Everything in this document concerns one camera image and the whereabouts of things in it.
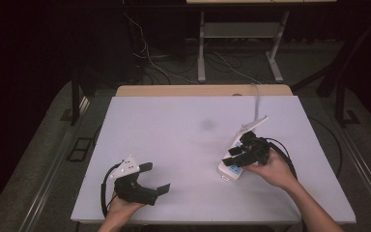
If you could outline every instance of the table leg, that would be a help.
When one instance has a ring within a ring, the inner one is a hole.
[[[204,64],[204,12],[201,13],[200,18],[200,38],[198,50],[198,82],[206,82],[206,68]]]
[[[268,62],[270,63],[270,67],[271,67],[271,70],[272,70],[273,77],[275,78],[275,81],[278,82],[278,83],[282,82],[283,79],[282,79],[281,72],[279,71],[279,67],[276,65],[275,55],[276,55],[276,50],[279,47],[279,43],[281,42],[282,35],[284,33],[284,30],[285,30],[285,25],[286,25],[287,20],[288,20],[288,15],[289,15],[289,11],[284,12],[284,14],[281,18],[281,21],[279,22],[276,37],[274,37],[274,42],[273,42],[273,45],[272,45],[272,49],[271,49],[271,51],[267,51],[267,53],[266,53]]]

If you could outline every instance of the hand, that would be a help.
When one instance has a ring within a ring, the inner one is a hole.
[[[122,228],[131,216],[141,207],[145,206],[141,203],[127,202],[119,198],[114,197],[110,204],[109,211],[103,225],[99,229],[99,232],[116,232]]]
[[[271,185],[282,189],[286,189],[292,183],[297,182],[297,179],[292,175],[288,164],[273,149],[270,149],[269,151],[269,158],[266,165],[250,164],[244,166],[243,169],[260,175]]]

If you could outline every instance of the black cable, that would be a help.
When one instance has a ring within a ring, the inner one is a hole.
[[[197,63],[197,57],[195,57],[195,59],[193,59],[191,66],[189,68],[183,70],[183,71],[175,71],[174,72],[172,70],[167,69],[166,67],[164,67],[162,65],[156,64],[156,61],[154,61],[154,63],[155,63],[155,65],[159,66],[160,68],[162,68],[164,70],[167,70],[167,71],[169,71],[171,73],[174,73],[174,74],[183,74],[183,73],[188,73],[188,72],[192,71],[192,69],[194,68],[195,64]]]
[[[151,70],[154,70],[154,71],[158,71],[159,73],[161,73],[168,81],[168,84],[171,85],[171,80],[170,80],[170,77],[168,77],[168,75],[162,71],[160,71],[159,69],[156,69],[154,67],[145,67],[145,68],[148,68],[148,69],[151,69]],[[152,74],[151,73],[147,73],[147,72],[144,72],[145,74],[147,74],[148,76],[151,76]],[[156,77],[156,81],[158,82],[158,84],[161,84],[161,82],[158,80],[158,78]]]
[[[335,173],[336,178],[338,178],[339,177],[339,174],[340,174],[340,171],[342,170],[342,163],[343,163],[342,147],[340,145],[339,140],[337,139],[337,137],[335,136],[335,134],[332,132],[332,130],[330,130],[323,123],[321,123],[317,119],[312,118],[312,117],[310,117],[308,115],[307,115],[307,117],[308,117],[308,119],[311,119],[312,121],[314,121],[314,122],[318,123],[319,125],[321,125],[325,130],[327,130],[330,133],[330,135],[332,135],[333,139],[335,140],[336,145],[337,145],[337,148],[338,148],[338,151],[339,151],[339,167],[338,167],[338,169],[336,170],[336,173]]]
[[[277,147],[275,144],[270,143],[270,147],[276,151],[277,154],[279,154],[284,161],[287,163],[289,169],[291,170],[292,175],[295,177],[295,179],[298,179],[297,170],[295,170],[294,165],[292,164],[291,159],[288,157],[288,155],[284,154],[279,147]]]
[[[273,139],[273,138],[265,138],[265,139],[267,139],[267,140],[271,140],[271,141],[274,141],[274,142],[277,142],[279,145],[281,145],[281,146],[284,148],[284,150],[285,150],[285,152],[286,152],[286,154],[287,154],[287,157],[288,157],[289,159],[291,158],[291,157],[289,156],[288,150],[286,149],[286,147],[285,147],[281,142],[279,142],[278,140]]]
[[[152,78],[148,73],[145,73],[145,72],[143,71],[143,75],[146,75],[146,76],[148,76],[148,77],[150,78],[150,80],[152,81],[152,85],[155,84],[155,83],[153,82],[153,78]]]
[[[107,187],[107,177],[110,175],[110,173],[117,167],[120,166],[120,163],[115,164],[112,166],[104,176],[103,183],[101,183],[100,188],[100,204],[101,204],[101,211],[103,212],[104,217],[107,216],[107,206],[106,206],[106,187]]]
[[[111,198],[111,200],[109,201],[109,203],[107,204],[107,208],[110,206],[110,204],[111,204],[111,202],[114,200],[114,198],[116,198],[116,196],[117,196],[117,194],[115,194],[112,198]]]

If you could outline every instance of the gray floor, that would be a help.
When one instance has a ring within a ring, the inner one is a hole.
[[[335,42],[283,44],[277,53],[276,61],[284,83],[295,84],[320,70],[336,56],[341,45],[342,43]],[[211,59],[206,61],[206,84],[252,82],[231,72],[221,59],[210,51],[224,54],[224,59],[238,72],[261,83],[273,84],[271,70],[264,55],[270,47],[269,41],[250,41],[243,45],[209,42],[206,45],[208,52],[206,59]],[[153,59],[156,60],[156,64],[196,81],[195,46],[191,44],[189,50],[190,55],[185,61],[158,62],[160,58]],[[151,78],[154,84],[168,83],[159,72],[148,70],[148,73],[150,76],[145,76],[138,84],[151,84]],[[178,77],[169,78],[172,84],[188,84]],[[343,225],[343,228],[346,231],[371,231],[371,192],[352,159],[355,152],[353,149],[357,149],[371,169],[371,115],[355,94],[348,91],[346,109],[354,111],[360,124],[341,129],[332,116],[334,95],[326,99],[317,97],[315,89],[318,84],[319,80],[295,94],[300,96],[306,113],[312,117],[310,122],[334,171],[339,168],[338,146],[334,137],[320,123],[328,127],[341,144],[343,165],[338,180],[357,215],[356,224]],[[78,137],[95,137],[114,93],[115,90],[112,89],[98,90],[94,97],[88,98],[86,103],[82,104],[82,116],[73,127],[70,126],[70,122],[61,120],[65,111],[71,108],[70,84],[57,95],[14,175],[0,195],[0,231],[97,231],[98,225],[78,224],[70,220],[74,200],[94,148],[90,146],[88,156],[83,162],[66,161],[66,156]],[[283,231],[286,227],[273,228],[276,231]],[[289,231],[301,231],[300,225],[293,225]]]

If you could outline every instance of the finger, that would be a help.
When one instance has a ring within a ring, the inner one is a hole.
[[[133,204],[133,207],[134,207],[134,209],[136,209],[136,210],[140,209],[140,208],[143,207],[143,206],[145,206],[145,204],[143,204],[143,203],[137,203],[137,202],[135,202],[135,203]]]
[[[272,160],[283,160],[283,158],[274,149],[270,149],[268,162]]]
[[[243,170],[246,170],[246,171],[251,171],[251,172],[254,172],[254,173],[261,173],[262,171],[262,168],[263,168],[263,165],[254,165],[254,164],[250,164],[250,165],[247,165],[247,166],[243,166]]]

